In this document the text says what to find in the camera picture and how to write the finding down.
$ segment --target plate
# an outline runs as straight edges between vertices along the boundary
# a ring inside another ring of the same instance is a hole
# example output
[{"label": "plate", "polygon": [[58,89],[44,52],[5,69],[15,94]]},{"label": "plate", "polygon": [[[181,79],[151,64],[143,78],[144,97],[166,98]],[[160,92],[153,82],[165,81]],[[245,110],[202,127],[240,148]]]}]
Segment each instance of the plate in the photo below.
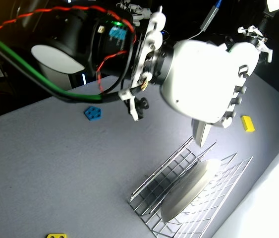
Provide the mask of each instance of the plate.
[{"label": "plate", "polygon": [[161,217],[168,222],[182,212],[220,170],[221,161],[210,159],[197,163],[170,190],[161,206]]}]

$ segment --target table surface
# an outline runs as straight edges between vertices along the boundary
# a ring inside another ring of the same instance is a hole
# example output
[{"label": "table surface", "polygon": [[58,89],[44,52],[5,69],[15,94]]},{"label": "table surface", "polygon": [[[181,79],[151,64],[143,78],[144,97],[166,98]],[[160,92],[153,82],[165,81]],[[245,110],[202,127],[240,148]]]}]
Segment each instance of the table surface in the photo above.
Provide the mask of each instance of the table surface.
[{"label": "table surface", "polygon": [[[104,80],[108,87],[115,78]],[[247,82],[233,125],[213,128],[204,148],[218,142],[209,156],[234,152],[254,156],[207,235],[210,237],[246,195],[279,151],[279,93],[257,76]],[[74,89],[97,93],[95,83]],[[98,105],[102,118],[88,121],[86,104],[55,98],[0,117],[0,237],[152,238],[127,200],[192,133],[191,119],[149,87],[150,108],[134,122],[122,102]],[[241,115],[250,115],[256,132],[246,133]],[[192,145],[194,152],[204,148]]]}]

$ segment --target metal wire rack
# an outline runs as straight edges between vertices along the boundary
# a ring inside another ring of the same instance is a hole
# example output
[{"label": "metal wire rack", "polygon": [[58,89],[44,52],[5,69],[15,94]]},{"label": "metal wire rack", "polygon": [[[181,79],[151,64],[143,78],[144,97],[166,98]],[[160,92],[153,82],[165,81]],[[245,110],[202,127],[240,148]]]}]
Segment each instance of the metal wire rack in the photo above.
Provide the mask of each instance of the metal wire rack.
[{"label": "metal wire rack", "polygon": [[235,164],[236,153],[222,159],[220,171],[178,216],[164,223],[160,207],[171,187],[216,145],[196,156],[188,148],[190,137],[131,195],[129,205],[157,238],[201,238],[252,158]]}]

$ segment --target blue toy piece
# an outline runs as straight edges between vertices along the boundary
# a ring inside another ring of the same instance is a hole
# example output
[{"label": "blue toy piece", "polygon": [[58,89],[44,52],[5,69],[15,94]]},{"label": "blue toy piece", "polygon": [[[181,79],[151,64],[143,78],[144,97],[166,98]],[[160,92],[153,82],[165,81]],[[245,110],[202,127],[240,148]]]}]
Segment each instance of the blue toy piece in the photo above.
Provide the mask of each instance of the blue toy piece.
[{"label": "blue toy piece", "polygon": [[102,110],[96,107],[89,107],[84,114],[90,121],[98,120],[102,117]]}]

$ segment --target yellow object with holes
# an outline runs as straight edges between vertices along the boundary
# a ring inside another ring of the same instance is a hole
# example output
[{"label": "yellow object with holes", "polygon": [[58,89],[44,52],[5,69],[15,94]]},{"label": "yellow object with holes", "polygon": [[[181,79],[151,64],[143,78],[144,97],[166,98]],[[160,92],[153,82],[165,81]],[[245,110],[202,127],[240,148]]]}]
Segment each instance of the yellow object with holes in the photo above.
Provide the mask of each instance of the yellow object with holes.
[{"label": "yellow object with holes", "polygon": [[49,234],[47,238],[66,238],[66,234]]},{"label": "yellow object with holes", "polygon": [[251,119],[250,116],[242,116],[242,122],[243,122],[243,126],[245,131],[247,132],[254,132],[255,131],[255,127],[253,124],[253,121]]}]

